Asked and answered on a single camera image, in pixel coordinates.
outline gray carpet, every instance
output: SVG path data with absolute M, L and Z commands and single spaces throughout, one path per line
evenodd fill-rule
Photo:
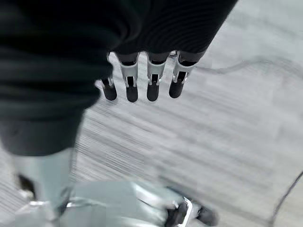
M 169 98 L 169 59 L 156 103 L 146 99 L 140 55 L 139 100 L 127 102 L 111 55 L 118 100 L 87 111 L 77 181 L 147 179 L 180 184 L 221 214 L 220 227 L 266 227 L 277 200 L 303 169 L 303 4 L 243 0 L 187 80 Z M 23 204 L 9 157 L 0 160 L 0 220 Z M 277 227 L 303 223 L 303 181 Z

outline black fingertip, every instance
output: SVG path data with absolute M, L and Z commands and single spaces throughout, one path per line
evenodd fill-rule
M 157 82 L 153 82 L 151 85 L 147 85 L 147 99 L 154 102 L 159 96 L 159 85 Z
M 206 207 L 200 209 L 197 219 L 207 226 L 217 226 L 219 224 L 218 213 Z
M 138 88 L 137 87 L 127 87 L 126 88 L 127 100 L 134 103 L 138 100 Z
M 113 85 L 113 86 L 109 86 L 109 85 L 104 86 L 103 92 L 104 92 L 105 98 L 107 100 L 113 101 L 117 98 L 117 91 L 116 91 L 115 85 Z
M 172 81 L 169 87 L 169 96 L 172 98 L 178 98 L 182 93 L 183 85 L 184 84 L 182 84 L 180 81 L 177 83 Z

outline black fabric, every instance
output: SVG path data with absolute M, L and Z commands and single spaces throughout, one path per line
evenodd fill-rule
M 15 154 L 73 146 L 112 73 L 108 52 L 203 52 L 236 0 L 0 1 L 0 139 Z M 137 91 L 128 99 L 137 99 Z
M 0 121 L 4 148 L 15 155 L 46 156 L 73 148 L 82 113 L 43 121 Z

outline black cable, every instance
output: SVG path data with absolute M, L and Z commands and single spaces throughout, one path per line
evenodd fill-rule
M 303 171 L 297 176 L 297 178 L 295 179 L 295 181 L 293 182 L 293 184 L 288 188 L 288 190 L 285 193 L 285 195 L 280 199 L 279 203 L 277 204 L 277 206 L 274 209 L 274 213 L 273 213 L 273 216 L 271 217 L 271 220 L 269 222 L 268 227 L 274 227 L 275 226 L 276 217 L 277 217 L 278 212 L 280 211 L 280 209 L 281 209 L 281 207 L 282 207 L 285 199 L 291 193 L 291 191 L 294 189 L 294 187 L 299 182 L 299 180 L 301 179 L 302 176 L 303 176 Z

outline black sleeve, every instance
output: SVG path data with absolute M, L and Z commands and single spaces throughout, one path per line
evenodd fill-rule
M 107 53 L 135 38 L 149 0 L 0 2 L 0 139 L 18 155 L 73 146 Z

